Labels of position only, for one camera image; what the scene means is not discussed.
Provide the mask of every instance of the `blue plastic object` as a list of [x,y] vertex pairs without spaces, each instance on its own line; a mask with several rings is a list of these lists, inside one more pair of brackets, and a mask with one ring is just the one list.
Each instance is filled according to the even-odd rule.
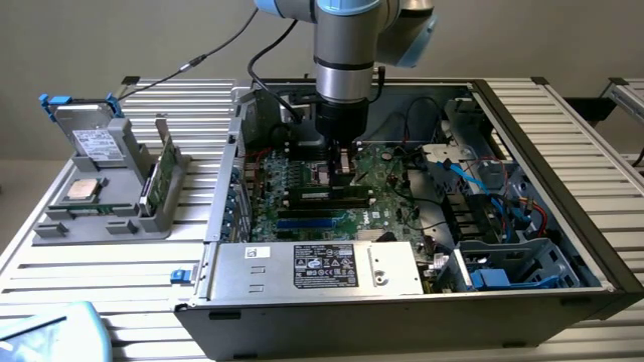
[[[75,103],[75,100],[71,96],[54,96],[50,99],[50,96],[47,94],[40,95],[39,101],[40,101],[40,106],[43,107],[44,112],[47,113],[47,116],[50,117],[52,122],[58,122],[58,120],[56,120],[56,115],[51,110],[51,106],[64,106],[66,104]],[[126,115],[122,110],[122,105],[119,104],[119,99],[110,93],[104,101],[108,103],[108,106],[112,109],[114,117],[124,118]],[[103,100],[94,100],[94,102],[103,103]]]
[[63,104],[70,104],[74,99],[70,96],[55,96],[50,99],[50,104],[55,106],[62,106]]
[[104,100],[110,104],[110,107],[112,108],[114,117],[124,118],[126,115],[123,114],[122,105],[119,104],[118,98],[110,93]]
[[255,6],[258,6],[258,9],[275,15],[276,17],[283,17],[275,0],[255,0]]
[[379,4],[380,0],[318,0],[322,11],[340,17],[367,13]]
[[50,117],[51,121],[56,122],[56,116],[54,115],[50,109],[50,96],[47,94],[40,94],[39,101],[40,101],[40,106],[43,107],[44,112],[47,113],[47,116]]
[[90,302],[76,302],[0,330],[2,361],[110,362],[112,344]]
[[192,271],[186,269],[178,269],[171,274],[171,284],[190,284]]
[[470,273],[472,285],[476,290],[518,290],[555,288],[560,277],[554,275],[539,282],[511,283],[503,269],[479,269]]
[[404,52],[403,57],[399,60],[396,66],[404,68],[414,68],[419,63],[420,57],[423,56],[424,49],[432,40],[434,26],[436,25],[438,17],[436,14],[432,15],[424,25],[423,30],[414,39],[408,50]]
[[334,219],[312,219],[312,220],[279,220],[279,229],[331,229],[334,228]]

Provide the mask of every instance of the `black cable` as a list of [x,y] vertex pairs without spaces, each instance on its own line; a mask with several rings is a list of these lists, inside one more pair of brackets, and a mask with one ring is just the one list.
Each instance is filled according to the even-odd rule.
[[442,107],[439,106],[439,102],[431,96],[418,97],[410,103],[410,106],[407,107],[407,112],[404,113],[404,128],[403,128],[403,132],[404,132],[404,138],[403,138],[403,140],[404,140],[404,142],[407,142],[408,141],[408,138],[410,138],[410,113],[412,112],[414,105],[420,100],[428,100],[436,106],[436,121],[435,121],[435,124],[438,124],[438,122],[442,120]]
[[[416,155],[418,152],[423,152],[423,150],[418,150],[412,153],[408,153],[406,154],[403,157],[408,157],[408,156],[412,156],[412,155]],[[392,175],[394,173],[394,169],[396,168],[396,163],[402,160],[403,158],[398,158],[392,163],[392,169],[390,170],[387,176],[384,177],[384,187],[387,188],[387,186],[390,185],[388,184],[388,179],[390,179],[390,176]],[[432,204],[440,206],[442,203],[439,201],[435,201],[435,200],[431,200],[428,198],[415,198],[414,196],[407,196],[407,195],[403,195],[399,190],[396,190],[396,186],[392,186],[392,191],[396,195],[399,195],[402,198],[404,198],[407,201],[420,201],[420,202],[431,202]]]
[[142,89],[135,89],[132,90],[131,92],[128,92],[127,94],[124,94],[123,96],[119,97],[119,100],[124,100],[127,97],[130,97],[132,94],[135,93],[139,93],[140,91],[146,91],[147,89],[151,89],[154,86],[162,84],[163,82],[166,81],[170,81],[174,77],[176,77],[179,74],[182,73],[186,73],[188,70],[191,70],[192,68],[195,68],[199,64],[202,64],[202,62],[212,55],[215,54],[218,51],[220,51],[222,49],[224,49],[242,35],[242,33],[246,31],[246,29],[248,28],[248,25],[251,25],[251,22],[252,22],[252,19],[255,19],[255,16],[258,14],[258,8],[255,8],[255,10],[252,11],[252,14],[251,14],[251,17],[246,20],[246,23],[244,25],[242,26],[242,29],[238,30],[238,32],[235,33],[235,35],[215,49],[212,49],[211,51],[208,51],[207,53],[202,54],[200,56],[198,56],[195,59],[192,59],[188,63],[186,63],[182,68],[179,68],[179,70],[172,73],[171,75],[168,75],[164,79],[162,79],[160,81],[156,81],[155,83],[152,83],[151,85],[147,85],[144,86]]
[[634,167],[638,167],[640,165],[642,160],[644,159],[644,148],[642,148],[640,155],[638,157],[638,160],[634,162]]
[[372,104],[376,100],[380,99],[383,95],[383,88],[384,88],[384,67],[379,66],[379,93],[375,94],[374,100],[370,100],[370,104]]
[[271,95],[271,97],[274,97],[275,100],[284,106],[284,108],[287,108],[290,110],[291,115],[294,116],[295,123],[302,123],[300,113],[288,104],[288,102],[286,102],[282,99],[282,97],[278,96],[272,90],[270,90],[270,87],[266,85],[264,81],[262,81],[260,77],[258,76],[258,74],[252,70],[252,67],[255,66],[256,61],[264,56],[264,54],[267,54],[282,43],[282,41],[284,41],[286,37],[290,36],[291,31],[294,30],[296,25],[298,25],[298,20],[294,20],[290,28],[284,31],[284,34],[282,34],[280,38],[278,38],[278,40],[263,51],[260,51],[260,53],[258,53],[255,55],[255,57],[252,57],[251,61],[248,62],[247,70],[248,70],[248,74],[251,75],[252,80],[259,84],[262,89],[264,89],[268,92],[268,94]]

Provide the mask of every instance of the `blue latch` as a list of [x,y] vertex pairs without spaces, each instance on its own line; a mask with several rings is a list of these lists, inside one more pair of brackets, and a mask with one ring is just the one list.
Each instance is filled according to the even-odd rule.
[[171,274],[171,284],[191,284],[192,271],[178,269]]
[[110,107],[112,108],[114,117],[124,118],[126,116],[123,114],[122,105],[119,104],[119,99],[112,94],[108,94],[104,100],[110,104]]
[[556,288],[560,277],[554,275],[538,282],[511,283],[503,269],[479,269],[470,273],[476,290],[551,289]]
[[62,106],[63,104],[70,104],[74,102],[74,99],[70,96],[55,96],[51,99],[48,99],[50,96],[47,94],[40,94],[39,101],[40,101],[40,106],[44,109],[44,112],[47,113],[47,116],[50,117],[52,122],[58,122],[56,116],[54,112],[51,111],[50,106]]

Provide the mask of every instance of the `slotted metal table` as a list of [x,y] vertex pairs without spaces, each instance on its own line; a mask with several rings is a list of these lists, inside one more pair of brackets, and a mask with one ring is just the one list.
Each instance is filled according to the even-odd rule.
[[[146,86],[151,81],[140,81]],[[526,79],[488,83],[556,174],[644,281],[644,179],[548,85]],[[168,114],[175,142],[192,155],[172,236],[163,241],[32,247],[31,227],[70,177],[67,163],[0,257],[0,326],[76,300],[88,300],[110,329],[116,360],[204,362],[199,346],[171,313],[168,299],[192,287],[170,285],[171,271],[199,261],[212,189],[232,113],[234,81],[170,81],[123,104],[138,140],[160,149],[154,128]],[[572,326],[539,348],[455,351],[328,361],[574,361],[644,359],[644,302],[607,321]]]

